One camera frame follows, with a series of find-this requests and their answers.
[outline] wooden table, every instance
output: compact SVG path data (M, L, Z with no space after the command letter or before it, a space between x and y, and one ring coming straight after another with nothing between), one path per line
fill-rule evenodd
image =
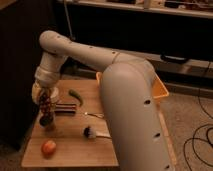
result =
M37 118L31 138L27 145L23 167L114 167L118 166L111 139L87 139L83 130L88 125L101 132L108 132L104 119L87 116L84 113L103 113L99 100L99 86L96 80L61 80L58 83L60 103L79 102L68 95L69 89L74 89L83 97L84 104L77 109L74 116L56 116L56 129L46 131L38 123ZM57 150L51 158L44 158L41 145L52 139L57 144Z

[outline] black cable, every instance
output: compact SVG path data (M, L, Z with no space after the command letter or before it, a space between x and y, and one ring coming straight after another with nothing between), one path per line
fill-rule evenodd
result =
M207 138L207 136L206 136L207 140L202 139L202 138L197 138L197 137L196 137L197 132L198 132L201 128L204 128L204 127L207 127L207 126L211 126L211 127L208 129L209 131L210 131L210 130L213 130L213 124L205 124L205 125L202 125L202 126L198 127L198 128L194 131L193 137L192 137L192 138L189 138L189 139L187 139L187 140L184 142L184 145L183 145L184 159L185 159L186 164L187 164L187 166L189 167L189 170L190 170L190 171L192 171L192 168L191 168L191 166L190 166L190 164L189 164L189 162L188 162L188 160L187 160L187 157L186 157L186 144L187 144L189 141L192 141L192 149L193 149L193 152L194 152L194 154L196 155L196 157L197 157L202 163L206 164L207 166L213 167L213 164L208 163L207 161L203 160L203 159L200 157L200 155L197 153L197 151L196 151L196 149L195 149L195 144L194 144L194 143L195 143L195 140L198 140L198 141L202 141L202 142L205 142L205 143L209 144L209 145L213 148L213 145L212 145L211 143L209 143L209 142L211 142L211 140L210 140L210 138L209 138L209 131L208 131L208 130L207 130L207 132L206 132L206 133L207 133L206 135L208 135L208 138Z
M205 70L204 70L204 72L203 72L202 78L205 78L206 73L208 72L210 65L211 65L211 62L209 61L208 66L205 68ZM202 102L201 102L200 94L201 94L201 87L199 87L199 89L198 89L198 95L197 95L197 97L198 97L198 103L199 103L201 109L203 110L203 112L204 112L207 116L209 116L211 119L213 119L213 116L212 116L212 115L205 109L205 107L203 106L203 104L202 104Z
M183 145L183 155L184 155L184 159L185 159L186 164L187 164L187 166L189 167L189 170L190 170L190 171L192 171L192 168L191 168L191 166L190 166L190 164L189 164L189 162L188 162L188 160L187 160L187 156L186 156L186 144L187 144L189 141L191 141L192 139L193 139L193 138L187 139L187 140L184 142L184 145ZM195 140L207 142L206 140L201 139L201 138L195 138Z
M208 143L211 145L211 147L213 148L213 143L212 143L212 141L210 140L210 137L209 137L209 133L212 130L213 130L213 128L207 129L207 131L206 131L206 139L207 139Z
M206 73L208 72L210 65L211 65L211 62L209 61L208 66L206 67L206 69L205 69L204 72L203 72L202 78L205 78ZM207 116L209 116L209 118L213 119L213 116L205 109L205 107L204 107L203 104L201 103L200 94L201 94L201 87L199 87L199 89L198 89L198 96L197 96L197 97L198 97L199 105L200 105L201 109L203 110L203 112L204 112ZM211 127L208 128L207 131L206 131L206 139L197 138L197 137L196 137L197 132L198 132L201 128L204 128L204 127L207 127L207 126L211 126ZM193 137L192 137L192 138L189 138L189 139L187 139L187 140L184 142L184 145L183 145L184 159L185 159L186 164L187 164L187 166L189 167L189 170L190 170L190 171L192 171L192 168L191 168L191 166L190 166L190 164L189 164L189 162L188 162L188 160L187 160L187 157L186 157L186 144L187 144L189 141L192 141L192 149L193 149L193 152L194 152L194 154L196 155L196 157L197 157L202 163L206 164L207 166L213 167L213 164L212 164L212 163L208 163L207 161L203 160L203 159L199 156L199 154L197 153L197 151L196 151L196 149L195 149L195 140L198 140L198 141L202 141L202 142L204 142L204 143L207 143L207 144L209 144L209 145L213 148L213 142L210 140L210 136L209 136L210 131L212 131L212 130L213 130L213 124L205 124L205 125L202 125L202 126L198 127L198 128L194 131Z

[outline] dark object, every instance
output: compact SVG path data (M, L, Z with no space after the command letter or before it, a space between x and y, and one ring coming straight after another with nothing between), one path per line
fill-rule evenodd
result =
M39 123L41 126L47 126L50 125L53 122L53 116L49 116L49 115L43 115L40 120Z
M74 115L77 110L77 105L74 103L71 104L56 104L55 106L55 114L68 114Z
M90 136L90 126L86 127L83 132L84 136L89 138Z
M166 0L164 3L164 6L169 8L178 8L179 5L181 5L180 0Z
M68 11L77 42L213 61L212 19L78 3ZM69 36L63 4L55 1L54 12L59 32Z

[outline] floor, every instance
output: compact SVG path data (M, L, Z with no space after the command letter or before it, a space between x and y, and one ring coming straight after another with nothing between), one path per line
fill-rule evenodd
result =
M213 118L213 99L201 98L202 106L212 115ZM183 146L187 139L193 137L194 131L205 124L212 124L213 120L201 108L198 97L170 93L170 96L161 102L161 109L164 113L167 127L173 142L174 150L177 156L176 171L190 171L186 164L183 153ZM209 126L200 129L196 138L206 140L206 131ZM42 171L42 170L69 170L69 171L118 171L118 168L22 168L21 160L24 154L26 144L29 140L31 129L28 130L24 144L20 151L15 151L6 144L0 142L0 171L14 170L14 171ZM213 141L213 132L209 131L209 139ZM209 165L213 165L213 146L203 142L204 140L194 140L195 150L199 157ZM188 141L185 146L186 158L189 162L191 170L193 171L211 171L212 167L202 163L194 154L192 149L192 140Z

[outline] cable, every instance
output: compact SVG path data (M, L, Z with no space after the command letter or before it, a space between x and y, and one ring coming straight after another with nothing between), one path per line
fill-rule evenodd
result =
M204 70L204 72L203 72L203 74L202 74L202 78L205 78L206 73L208 72L210 65L211 65L211 62L209 61L208 66L206 67L206 69ZM197 97L198 97L199 105L200 105L201 109L203 110L203 112L204 112L207 116L209 116L209 118L213 119L213 116L212 116L212 115L204 108L204 106L202 105L201 99L200 99L200 93L201 93L201 87L199 87L199 89L198 89L198 96L197 96ZM196 137L197 132L198 132L200 129L205 128L205 127L209 127L209 128L206 130L206 133L205 133L206 139L202 139L202 138ZM186 164L187 164L187 166L188 166L188 168L189 168L190 171L192 171L192 168L191 168L191 166L190 166L190 164L189 164L189 162L188 162L188 160L187 160L187 157L186 157L186 144L187 144L189 141L192 141L192 149L193 149L193 152L194 152L194 154L196 155L196 157L197 157L202 163L204 163L205 165L207 165L207 166L209 166L209 167L213 167L213 163L208 163L207 161L203 160L203 159L200 157L200 155L197 153L196 149L195 149L195 140L198 140L198 141L202 141L202 142L204 142L204 143L207 143L207 144L208 144L209 146L211 146L211 148L213 149L213 141L211 141L210 136L209 136L209 134L210 134L210 132L211 132L212 130L213 130L213 124L205 124L205 125L202 125L202 126L198 127L198 128L194 131L193 137L192 137L192 138L189 138L189 139L187 139L187 140L184 142L184 145L183 145L184 159L185 159Z
M209 68L210 68L210 65L211 65L211 62L209 61L208 66L205 68L205 70L204 70L204 72L203 72L203 75L201 76L202 78L205 78L206 73L208 72L208 70L209 70ZM199 103L201 109L203 110L203 112L204 112L207 116L209 116L211 119L213 119L213 116L212 116L212 115L205 109L205 107L203 106L203 104L202 104L202 102L201 102L200 95L201 95L201 87L199 87L199 89L198 89L198 95L197 95L197 97L198 97L198 103Z
M70 39L74 40L71 22L70 22L70 17L69 17L69 11L68 11L68 8L67 8L67 0L63 0L63 2L64 2L64 11L65 11L66 19L67 19L67 25L68 25L68 29L69 29L69 33L70 33Z
M207 126L211 126L211 127L208 128L207 131L206 131L206 139L207 139L207 140L206 140L206 139L202 139L202 138L196 137L197 132L198 132L201 128L204 128L204 127L207 127ZM212 147L212 149L213 149L213 145L212 145L211 140L210 140L210 138L209 138L209 132L210 132L211 130L213 130L213 124L205 124L205 125L202 125L202 126L198 127L198 128L194 131L193 137L192 137L192 138L189 138L189 139L187 139L187 140L184 142L184 145L183 145L184 159L185 159L186 164L187 164L187 166L188 166L188 168L189 168L190 171L192 171L192 168L191 168L191 166L190 166L190 164L189 164L189 162L188 162L188 160L187 160L187 157L186 157L186 144L187 144L189 141L192 141L192 149L193 149L193 152L194 152L194 154L196 155L196 157L197 157L202 163L206 164L207 166L213 167L213 164L208 163L207 161L205 161L204 159L202 159L202 158L200 157L200 155L197 153L197 151L196 151L196 149L195 149L195 144L194 144L194 143L195 143L195 140L202 141L202 142L204 142L204 143L209 144L209 145Z

